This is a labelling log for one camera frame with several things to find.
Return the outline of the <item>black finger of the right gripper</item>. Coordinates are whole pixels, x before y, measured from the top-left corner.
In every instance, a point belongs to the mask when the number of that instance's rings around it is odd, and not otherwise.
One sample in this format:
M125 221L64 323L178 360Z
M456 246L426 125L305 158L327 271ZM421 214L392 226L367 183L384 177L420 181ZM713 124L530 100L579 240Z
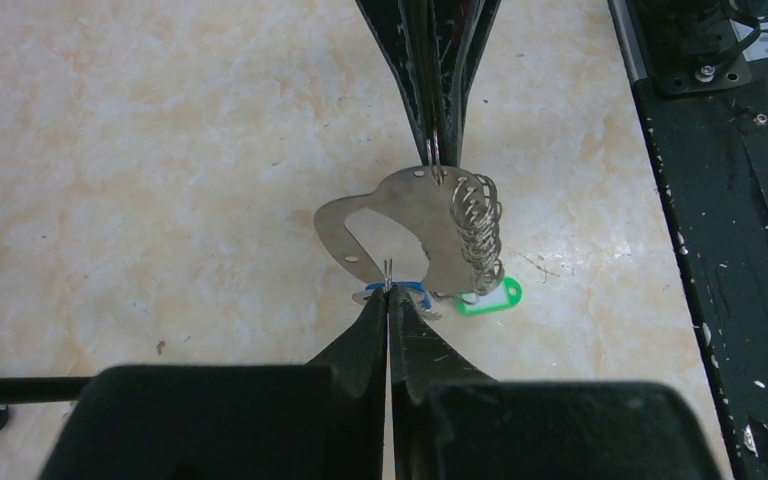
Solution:
M409 1L358 0L356 4L395 78L420 161L429 166L428 108L420 94L418 38Z
M434 128L445 166L460 164L468 98L500 4L500 0L431 3Z

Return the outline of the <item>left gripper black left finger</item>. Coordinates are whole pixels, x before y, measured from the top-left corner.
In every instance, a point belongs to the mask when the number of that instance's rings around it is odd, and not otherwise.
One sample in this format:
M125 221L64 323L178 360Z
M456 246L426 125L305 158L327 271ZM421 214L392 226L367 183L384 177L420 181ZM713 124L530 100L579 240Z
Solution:
M126 365L82 391L44 479L378 479L386 311L304 364Z

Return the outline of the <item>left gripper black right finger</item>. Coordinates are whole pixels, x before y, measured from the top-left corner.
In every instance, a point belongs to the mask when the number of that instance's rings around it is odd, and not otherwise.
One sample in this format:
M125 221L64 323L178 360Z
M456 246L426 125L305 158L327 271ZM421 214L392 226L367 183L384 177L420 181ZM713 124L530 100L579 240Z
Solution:
M716 479L700 425L646 381L499 381L388 292L399 479Z

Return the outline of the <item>green key tag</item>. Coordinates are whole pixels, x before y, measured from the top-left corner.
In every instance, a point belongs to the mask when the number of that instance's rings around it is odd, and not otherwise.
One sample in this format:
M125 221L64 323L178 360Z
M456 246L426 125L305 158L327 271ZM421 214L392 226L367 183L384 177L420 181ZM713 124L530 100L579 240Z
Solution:
M516 307L523 296L521 285L511 277L505 277L495 289L485 295L462 294L454 300L456 310L465 316L477 316Z

